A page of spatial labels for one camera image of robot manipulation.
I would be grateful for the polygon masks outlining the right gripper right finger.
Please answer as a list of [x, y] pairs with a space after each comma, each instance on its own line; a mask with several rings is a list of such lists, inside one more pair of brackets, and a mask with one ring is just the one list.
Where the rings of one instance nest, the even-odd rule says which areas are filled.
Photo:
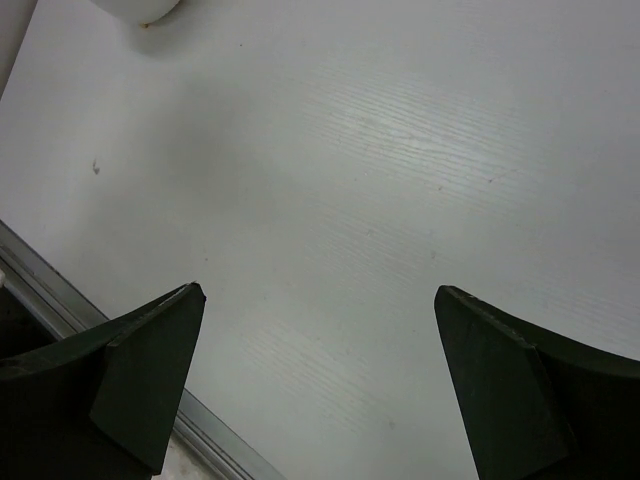
[[454, 286], [434, 310], [479, 478], [638, 478], [638, 361]]

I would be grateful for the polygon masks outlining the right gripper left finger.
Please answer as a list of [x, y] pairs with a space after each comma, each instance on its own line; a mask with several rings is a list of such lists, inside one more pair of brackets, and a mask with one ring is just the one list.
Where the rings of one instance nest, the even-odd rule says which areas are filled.
[[1, 476], [150, 479], [161, 473], [205, 294], [185, 284], [56, 340], [1, 297]]

